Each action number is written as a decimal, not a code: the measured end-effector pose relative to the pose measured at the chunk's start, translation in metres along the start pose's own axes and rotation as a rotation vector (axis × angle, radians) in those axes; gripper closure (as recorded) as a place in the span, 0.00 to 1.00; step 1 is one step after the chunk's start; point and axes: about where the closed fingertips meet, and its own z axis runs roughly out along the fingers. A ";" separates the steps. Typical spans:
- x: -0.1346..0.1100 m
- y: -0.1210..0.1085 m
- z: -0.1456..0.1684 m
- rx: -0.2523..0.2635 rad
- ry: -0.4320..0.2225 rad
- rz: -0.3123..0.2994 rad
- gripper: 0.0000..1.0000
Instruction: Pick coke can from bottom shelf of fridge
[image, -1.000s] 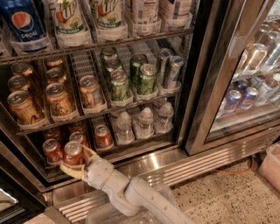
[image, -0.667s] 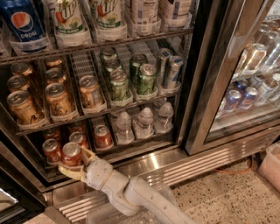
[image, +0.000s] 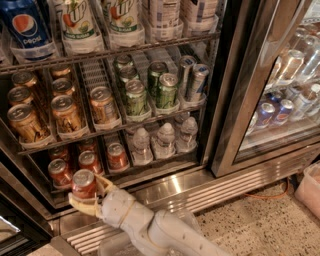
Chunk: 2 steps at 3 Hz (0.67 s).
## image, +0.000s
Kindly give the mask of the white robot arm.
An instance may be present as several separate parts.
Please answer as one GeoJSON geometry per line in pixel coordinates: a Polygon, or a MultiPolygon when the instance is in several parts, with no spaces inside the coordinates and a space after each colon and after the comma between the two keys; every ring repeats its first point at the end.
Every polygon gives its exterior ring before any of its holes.
{"type": "Polygon", "coordinates": [[[88,170],[73,175],[69,203],[123,230],[145,256],[165,256],[169,249],[185,256],[231,256],[175,215],[165,210],[154,213],[127,191],[88,170]]]}

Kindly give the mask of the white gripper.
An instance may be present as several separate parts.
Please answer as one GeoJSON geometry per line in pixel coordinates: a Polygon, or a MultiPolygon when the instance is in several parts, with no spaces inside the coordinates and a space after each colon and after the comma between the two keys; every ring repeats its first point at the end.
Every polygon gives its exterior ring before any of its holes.
{"type": "Polygon", "coordinates": [[[101,206],[96,196],[81,199],[73,193],[68,194],[69,204],[81,213],[102,218],[106,224],[119,228],[136,199],[127,191],[117,189],[116,185],[103,176],[96,175],[96,184],[98,194],[102,197],[107,195],[101,206]]]}

